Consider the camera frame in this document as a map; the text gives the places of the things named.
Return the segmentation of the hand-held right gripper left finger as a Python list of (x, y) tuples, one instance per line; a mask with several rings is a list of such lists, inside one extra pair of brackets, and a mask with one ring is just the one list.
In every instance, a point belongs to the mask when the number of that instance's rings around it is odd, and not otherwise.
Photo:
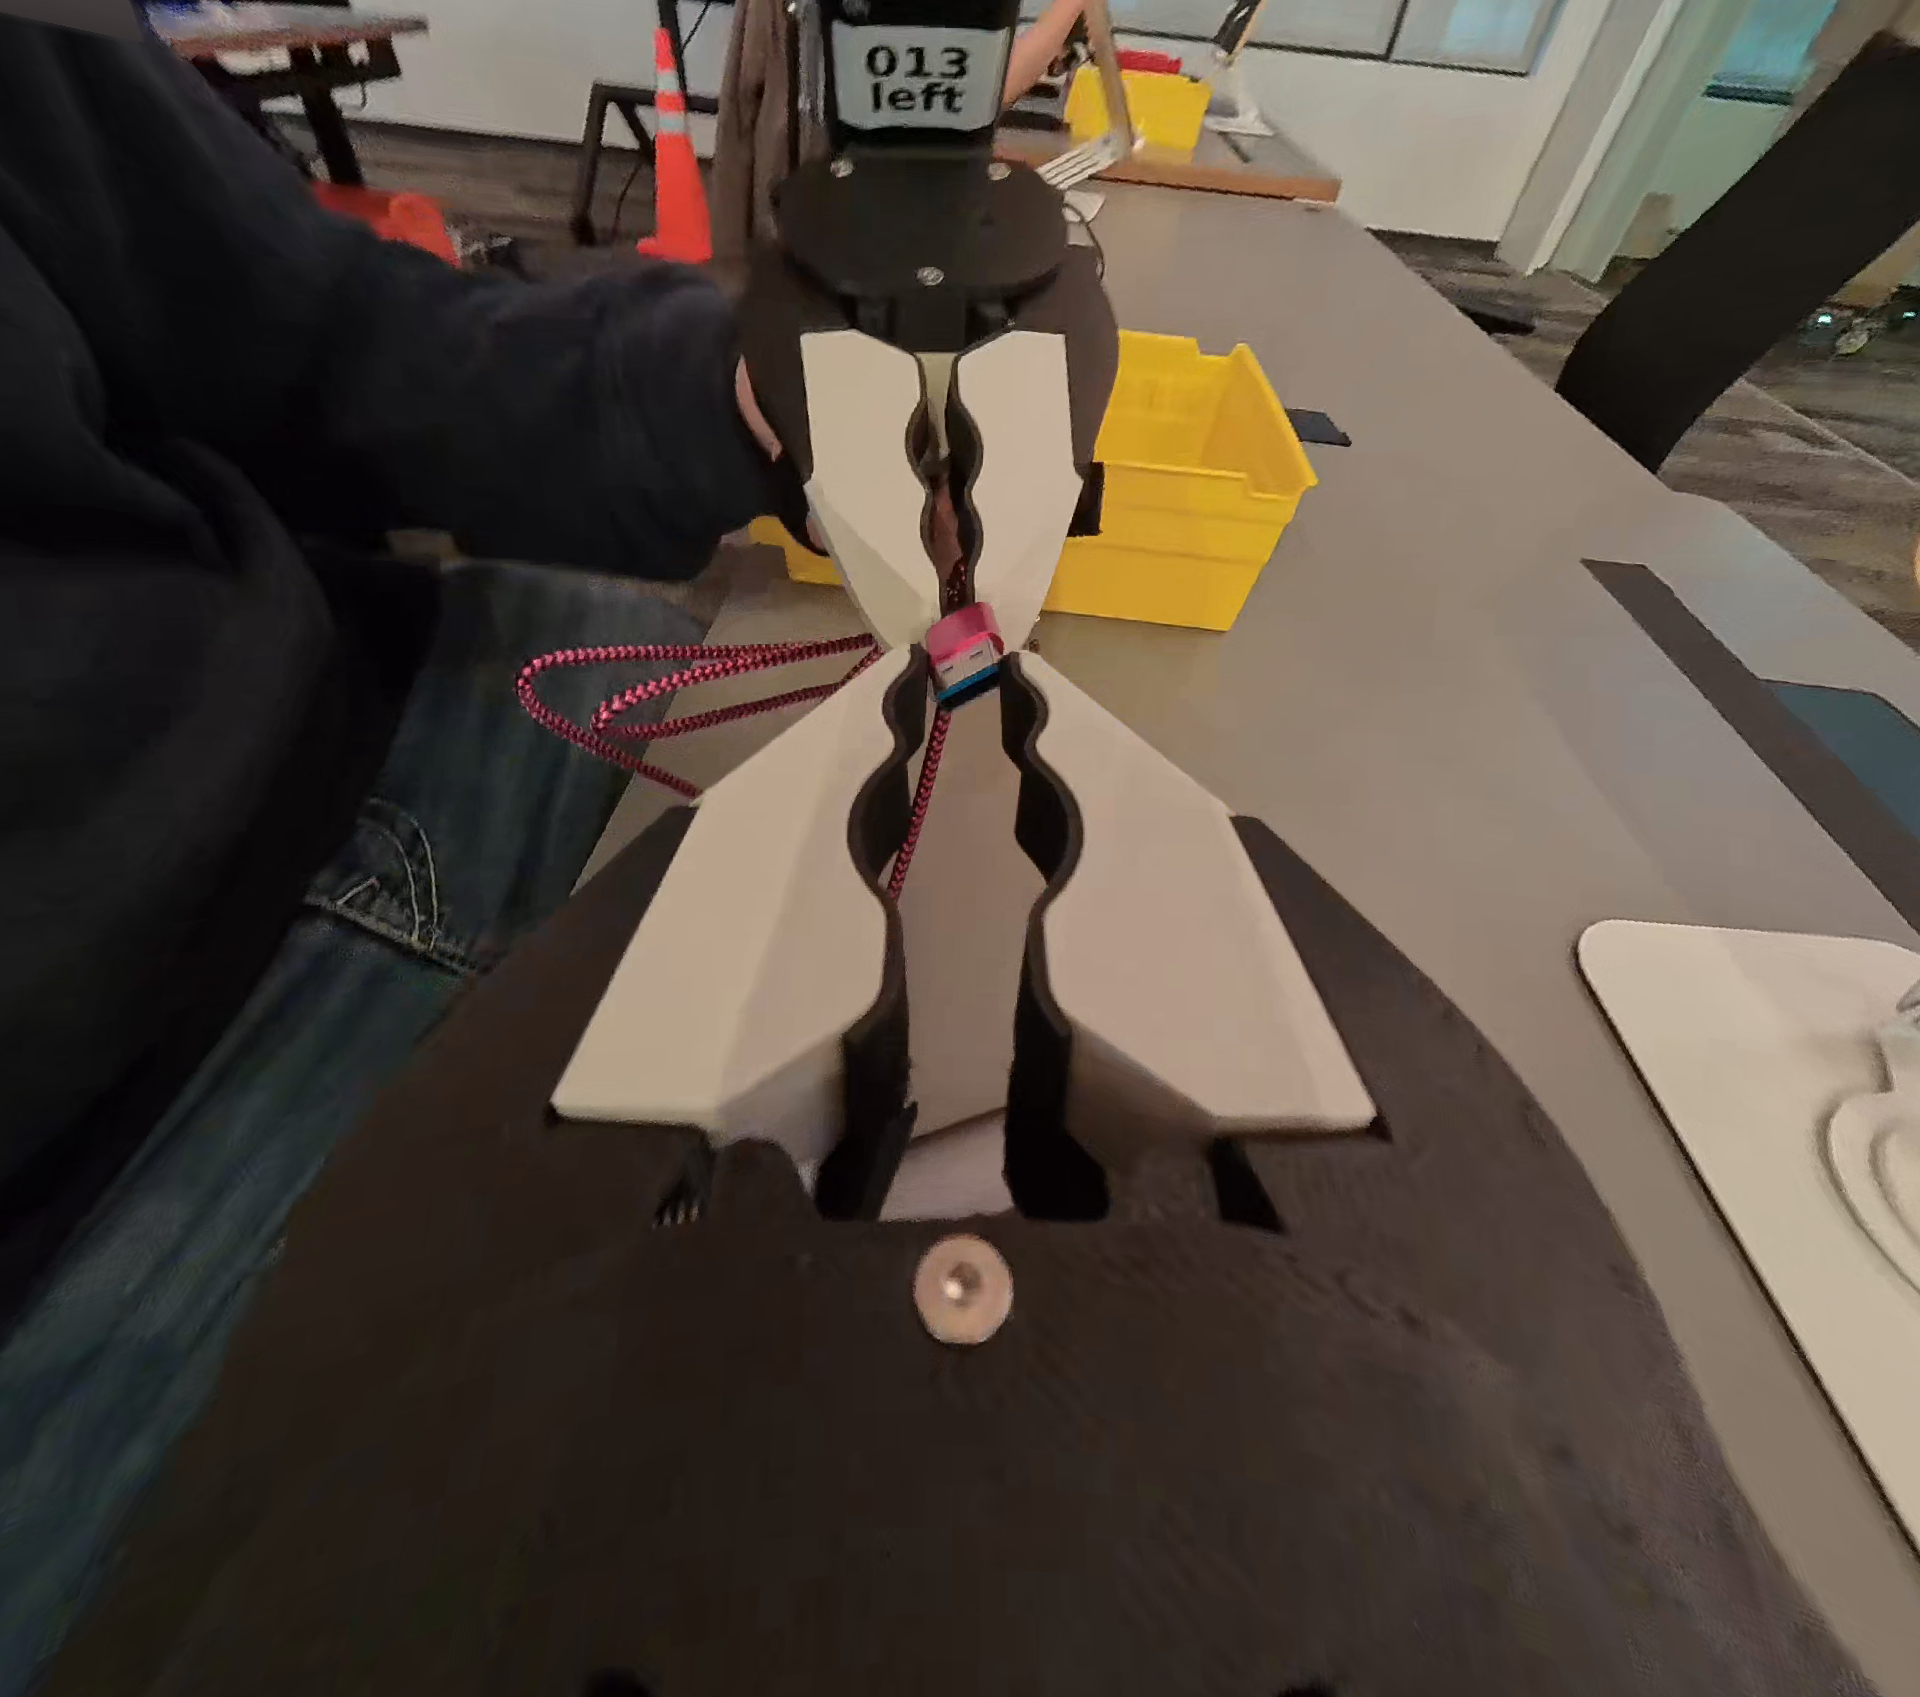
[(930, 665), (859, 676), (638, 840), (658, 881), (548, 1105), (780, 1147), (828, 1218), (876, 1218), (911, 1102), (901, 905)]

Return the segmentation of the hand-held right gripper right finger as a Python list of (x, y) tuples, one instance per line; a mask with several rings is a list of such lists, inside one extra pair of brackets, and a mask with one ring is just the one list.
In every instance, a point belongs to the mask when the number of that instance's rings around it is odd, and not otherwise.
[(1267, 1217), (1245, 1143), (1378, 1123), (1264, 878), (1279, 840), (1037, 653), (1009, 660), (1000, 726), (1040, 877), (1003, 1125), (1014, 1207), (1100, 1218), (1177, 1152), (1225, 1217)]

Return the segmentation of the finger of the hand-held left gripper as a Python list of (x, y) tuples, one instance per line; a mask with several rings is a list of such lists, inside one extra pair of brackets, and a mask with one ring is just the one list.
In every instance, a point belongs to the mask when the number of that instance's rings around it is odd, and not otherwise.
[(930, 490), (914, 443), (926, 415), (920, 360), (861, 332), (799, 341), (810, 518), (880, 644), (917, 644), (942, 610), (928, 549)]
[(1021, 650), (1084, 487), (1067, 339), (1007, 332), (961, 352), (948, 383), (948, 453), (972, 599), (991, 606), (1004, 642)]

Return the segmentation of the yellow plastic bin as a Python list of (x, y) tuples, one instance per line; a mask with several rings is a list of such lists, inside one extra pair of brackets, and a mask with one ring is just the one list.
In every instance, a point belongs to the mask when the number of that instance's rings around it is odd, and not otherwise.
[[(810, 448), (800, 339), (750, 372), (789, 457)], [(1123, 332), (1044, 611), (1230, 628), (1317, 471), (1247, 344)]]
[[(1199, 145), (1212, 85), (1185, 72), (1125, 68), (1119, 78), (1137, 148), (1155, 156), (1189, 157)], [(1107, 84), (1092, 62), (1079, 68), (1068, 84), (1065, 124), (1076, 142), (1109, 133)]]

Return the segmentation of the another person's forearm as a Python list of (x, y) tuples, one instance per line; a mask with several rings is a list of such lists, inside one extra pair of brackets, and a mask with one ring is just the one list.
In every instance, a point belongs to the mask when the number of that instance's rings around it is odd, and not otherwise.
[(1044, 11), (1019, 29), (1007, 59), (1000, 107), (1007, 110), (1031, 91), (1048, 66), (1068, 51), (1075, 28), (1084, 20), (1087, 0), (1051, 0)]

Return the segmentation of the person's left forearm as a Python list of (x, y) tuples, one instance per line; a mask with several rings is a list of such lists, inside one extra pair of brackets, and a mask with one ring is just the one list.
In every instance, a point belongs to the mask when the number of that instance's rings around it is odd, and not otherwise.
[(301, 491), (329, 532), (438, 532), (472, 557), (689, 579), (787, 475), (709, 274), (536, 283), (338, 234)]

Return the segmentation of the person's left hand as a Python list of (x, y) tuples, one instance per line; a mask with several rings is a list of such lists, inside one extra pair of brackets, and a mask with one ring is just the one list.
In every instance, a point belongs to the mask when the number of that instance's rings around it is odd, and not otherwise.
[(800, 541), (817, 554), (826, 554), (826, 543), (815, 527), (815, 518), (805, 491), (805, 478), (790, 460), (783, 436), (776, 432), (761, 405), (757, 383), (745, 354), (734, 363), (733, 392), (742, 422), (772, 466), (769, 471), (769, 487), (772, 491), (769, 513), (775, 513), (783, 522), (794, 541)]

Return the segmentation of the brown jacket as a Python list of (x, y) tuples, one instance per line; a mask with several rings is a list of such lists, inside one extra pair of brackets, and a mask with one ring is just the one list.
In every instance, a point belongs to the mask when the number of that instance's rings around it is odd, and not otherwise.
[(780, 183), (819, 136), (799, 107), (802, 38), (799, 0), (733, 0), (709, 196), (725, 272), (775, 238)]

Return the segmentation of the white phone stand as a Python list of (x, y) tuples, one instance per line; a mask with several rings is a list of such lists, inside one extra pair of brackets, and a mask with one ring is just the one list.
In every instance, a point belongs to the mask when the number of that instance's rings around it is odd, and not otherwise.
[(1044, 182), (1062, 196), (1110, 173), (1133, 160), (1141, 148), (1109, 6), (1104, 0), (1082, 0), (1081, 20), (1100, 91), (1102, 129), (1068, 132), (1067, 148), (1037, 166)]

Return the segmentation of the orange traffic cone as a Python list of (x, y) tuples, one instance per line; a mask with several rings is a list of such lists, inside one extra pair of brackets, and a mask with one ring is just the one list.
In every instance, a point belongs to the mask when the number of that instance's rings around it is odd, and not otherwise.
[(654, 32), (654, 220), (637, 252), (681, 263), (709, 263), (713, 225), (709, 188), (693, 138), (681, 59), (666, 23)]

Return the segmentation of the person's jeans leg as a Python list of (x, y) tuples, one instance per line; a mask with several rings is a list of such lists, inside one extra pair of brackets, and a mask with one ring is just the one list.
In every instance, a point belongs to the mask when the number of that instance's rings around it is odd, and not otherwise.
[(699, 642), (713, 616), (689, 585), (515, 563), (457, 563), (443, 594), (388, 756), (270, 962), (4, 1300), (4, 1693), (45, 1681), (331, 1155), (608, 829), (626, 772), (535, 725), (516, 674), (564, 646)]

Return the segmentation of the red bag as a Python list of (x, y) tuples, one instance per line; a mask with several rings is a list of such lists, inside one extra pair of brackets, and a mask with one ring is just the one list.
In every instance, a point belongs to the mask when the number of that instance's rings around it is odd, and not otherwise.
[(462, 262), (445, 209), (430, 196), (332, 180), (312, 180), (308, 188), (329, 209), (365, 223), (386, 242), (417, 245), (452, 265)]

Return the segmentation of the dark wooden table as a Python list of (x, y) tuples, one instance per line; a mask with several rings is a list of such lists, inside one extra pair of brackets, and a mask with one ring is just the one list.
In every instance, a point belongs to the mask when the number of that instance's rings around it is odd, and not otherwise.
[[(403, 74), (398, 39), (429, 33), (415, 11), (329, 4), (181, 4), (149, 0), (149, 28), (303, 176), (362, 188), (367, 173), (338, 106), (338, 91), (367, 90)], [(316, 157), (284, 136), (272, 100), (298, 100)]]

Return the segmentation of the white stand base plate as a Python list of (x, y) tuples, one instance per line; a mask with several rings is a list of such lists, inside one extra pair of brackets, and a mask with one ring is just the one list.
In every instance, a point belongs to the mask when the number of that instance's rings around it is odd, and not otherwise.
[(1606, 918), (1577, 964), (1918, 1540), (1916, 951)]

